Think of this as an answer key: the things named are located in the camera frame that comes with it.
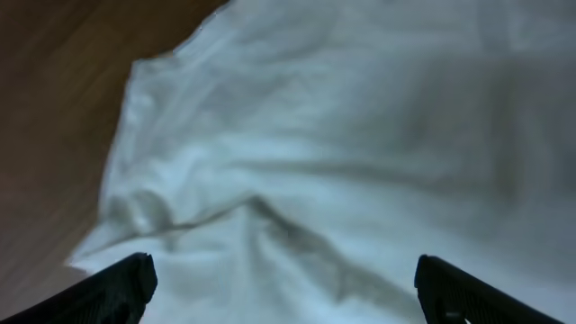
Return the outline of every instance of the white fabric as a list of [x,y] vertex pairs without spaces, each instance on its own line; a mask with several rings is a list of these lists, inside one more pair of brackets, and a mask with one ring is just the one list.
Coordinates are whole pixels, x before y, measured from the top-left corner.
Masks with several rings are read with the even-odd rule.
[[236,0],[134,64],[100,222],[142,323],[422,323],[420,254],[576,310],[576,6]]

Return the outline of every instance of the wooden floor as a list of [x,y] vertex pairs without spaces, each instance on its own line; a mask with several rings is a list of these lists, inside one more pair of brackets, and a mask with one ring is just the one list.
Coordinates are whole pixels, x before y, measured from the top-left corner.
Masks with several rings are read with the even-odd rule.
[[0,319],[79,280],[134,59],[171,50],[221,0],[0,0]]

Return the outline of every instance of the wrinkled white towel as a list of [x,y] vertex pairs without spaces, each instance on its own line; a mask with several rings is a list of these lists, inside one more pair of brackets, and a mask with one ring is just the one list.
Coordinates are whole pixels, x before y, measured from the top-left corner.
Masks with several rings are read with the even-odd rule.
[[436,255],[576,319],[576,5],[236,0],[134,64],[100,222],[142,323],[423,323]]

